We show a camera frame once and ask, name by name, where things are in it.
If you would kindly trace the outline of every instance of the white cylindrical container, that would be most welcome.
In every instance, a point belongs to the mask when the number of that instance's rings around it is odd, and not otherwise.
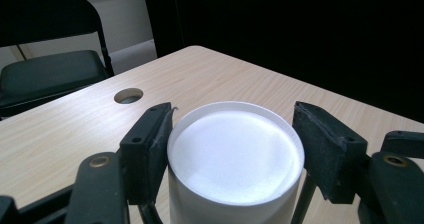
[[[168,142],[172,224],[289,223],[304,163],[282,117],[246,102],[188,113]]]

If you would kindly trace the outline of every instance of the wood grain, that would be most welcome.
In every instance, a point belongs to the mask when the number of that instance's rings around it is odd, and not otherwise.
[[[138,88],[144,95],[131,104],[116,103],[115,94],[127,88]],[[197,107],[227,100],[261,105],[289,123],[296,101],[318,105],[364,137],[369,142],[368,154],[379,150],[389,131],[424,132],[422,123],[191,46],[1,121],[0,194],[13,196],[18,207],[23,207],[72,184],[85,158],[116,151],[151,106],[171,102],[178,107],[175,124]],[[167,195],[165,174],[156,204],[164,223],[170,223]],[[304,223],[359,223],[357,203],[332,205],[316,191]],[[131,223],[142,223],[134,207]]]

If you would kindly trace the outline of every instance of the hole in table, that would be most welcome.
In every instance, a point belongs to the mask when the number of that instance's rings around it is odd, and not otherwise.
[[[141,99],[143,91],[138,88],[124,89],[115,95],[115,101],[119,104],[130,104]]]

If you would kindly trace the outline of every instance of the wall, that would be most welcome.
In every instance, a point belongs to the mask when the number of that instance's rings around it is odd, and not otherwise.
[[[109,53],[153,39],[145,0],[88,1],[94,5],[102,19]],[[96,36],[87,35],[82,38],[26,44],[21,48],[25,56],[30,58],[61,50],[81,50],[96,42]],[[0,68],[21,59],[16,47],[0,48]]]

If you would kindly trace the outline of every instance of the chair backrest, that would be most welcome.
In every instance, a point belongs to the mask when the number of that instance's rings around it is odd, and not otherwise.
[[[113,76],[102,22],[87,0],[0,0],[0,47],[97,32],[105,67]]]

